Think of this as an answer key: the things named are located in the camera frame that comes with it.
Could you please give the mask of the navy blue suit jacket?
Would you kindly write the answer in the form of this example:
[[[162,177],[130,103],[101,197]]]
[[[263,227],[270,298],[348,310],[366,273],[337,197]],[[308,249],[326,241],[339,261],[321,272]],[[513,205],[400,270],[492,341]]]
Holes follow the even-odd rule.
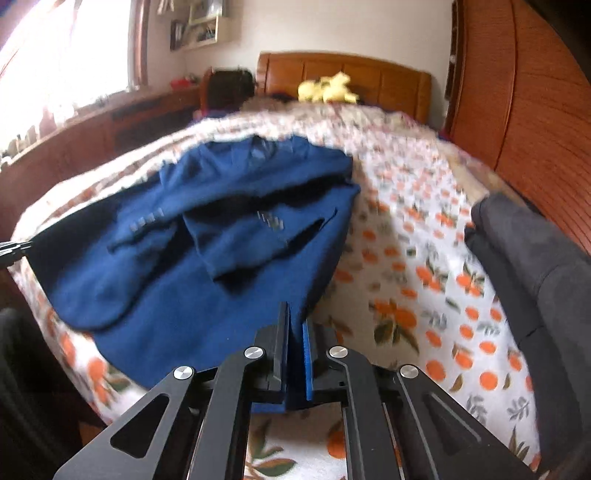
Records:
[[[41,231],[27,259],[60,319],[144,388],[218,366],[287,304],[286,403],[301,408],[304,321],[359,193],[352,158],[303,137],[209,142]]]

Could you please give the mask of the folded dark grey clothes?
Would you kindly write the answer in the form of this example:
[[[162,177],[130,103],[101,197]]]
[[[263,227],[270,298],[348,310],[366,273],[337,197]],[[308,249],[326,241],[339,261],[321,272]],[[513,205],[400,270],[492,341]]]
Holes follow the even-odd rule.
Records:
[[[590,256],[500,192],[476,203],[465,243],[489,276],[534,389],[541,472],[590,476]]]

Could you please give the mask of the orange-print white bed sheet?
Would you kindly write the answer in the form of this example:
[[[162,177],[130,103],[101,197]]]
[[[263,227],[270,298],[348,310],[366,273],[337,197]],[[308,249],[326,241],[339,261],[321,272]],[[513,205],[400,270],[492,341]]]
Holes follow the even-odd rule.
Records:
[[[361,193],[315,320],[381,366],[422,367],[538,470],[527,362],[491,281],[464,242],[471,202],[453,174],[459,151],[402,113],[288,104],[205,120],[60,183],[25,211],[14,238],[145,180],[189,146],[250,135],[298,135],[353,157]]]

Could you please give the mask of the wooden desk cabinet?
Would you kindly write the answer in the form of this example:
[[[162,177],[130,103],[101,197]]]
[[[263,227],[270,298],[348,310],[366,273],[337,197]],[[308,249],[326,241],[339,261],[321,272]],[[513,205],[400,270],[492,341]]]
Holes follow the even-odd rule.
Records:
[[[1,169],[1,238],[24,210],[57,183],[185,128],[199,108],[199,88],[149,94],[74,120]]]

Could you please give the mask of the red bowl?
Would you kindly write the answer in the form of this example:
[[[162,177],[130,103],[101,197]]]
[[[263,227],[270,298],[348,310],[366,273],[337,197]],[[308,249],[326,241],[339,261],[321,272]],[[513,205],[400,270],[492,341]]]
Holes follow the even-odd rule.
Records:
[[[172,90],[180,90],[192,86],[193,82],[187,78],[179,78],[171,80],[169,85]]]

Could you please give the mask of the wooden chair with black bag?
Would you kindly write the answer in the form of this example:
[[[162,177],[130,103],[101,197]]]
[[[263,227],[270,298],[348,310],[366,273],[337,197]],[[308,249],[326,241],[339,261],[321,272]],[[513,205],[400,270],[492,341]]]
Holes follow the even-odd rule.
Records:
[[[202,114],[239,107],[254,96],[256,82],[247,69],[209,68],[199,84],[199,104]]]

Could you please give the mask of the yellow Pikachu plush toy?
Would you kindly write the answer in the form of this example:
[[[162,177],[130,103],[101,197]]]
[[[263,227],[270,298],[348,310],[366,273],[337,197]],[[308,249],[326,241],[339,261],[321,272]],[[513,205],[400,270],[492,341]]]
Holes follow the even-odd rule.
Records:
[[[360,100],[358,94],[349,90],[351,78],[344,72],[318,80],[305,80],[297,88],[297,99],[308,103],[349,103]]]

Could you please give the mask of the wooden bed headboard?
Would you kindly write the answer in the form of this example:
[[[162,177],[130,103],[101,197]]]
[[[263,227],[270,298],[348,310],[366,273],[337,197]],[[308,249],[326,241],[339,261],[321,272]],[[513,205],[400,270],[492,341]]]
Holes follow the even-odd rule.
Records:
[[[401,111],[426,124],[432,98],[432,76],[397,63],[331,52],[263,52],[256,65],[256,94],[297,97],[305,80],[345,73],[349,90],[363,103]]]

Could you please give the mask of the wooden louvered wardrobe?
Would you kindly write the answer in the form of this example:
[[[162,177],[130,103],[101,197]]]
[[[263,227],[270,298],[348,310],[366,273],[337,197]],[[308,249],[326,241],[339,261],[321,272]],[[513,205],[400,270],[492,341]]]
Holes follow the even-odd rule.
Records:
[[[458,1],[447,131],[584,250],[590,248],[590,84],[524,1]]]

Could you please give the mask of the window with wooden frame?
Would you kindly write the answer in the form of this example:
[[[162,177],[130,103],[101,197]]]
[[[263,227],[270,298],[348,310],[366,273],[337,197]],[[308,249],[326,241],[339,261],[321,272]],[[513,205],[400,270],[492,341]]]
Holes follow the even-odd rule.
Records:
[[[147,1],[39,1],[1,47],[1,142],[25,137],[47,115],[79,111],[139,84],[134,72]]]

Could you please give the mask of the white wall shelf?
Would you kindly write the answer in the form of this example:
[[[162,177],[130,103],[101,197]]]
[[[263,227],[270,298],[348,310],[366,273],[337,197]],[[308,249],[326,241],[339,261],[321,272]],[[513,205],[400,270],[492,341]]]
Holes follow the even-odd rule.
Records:
[[[171,51],[223,43],[229,34],[227,1],[170,1],[169,9],[184,14],[170,23]]]

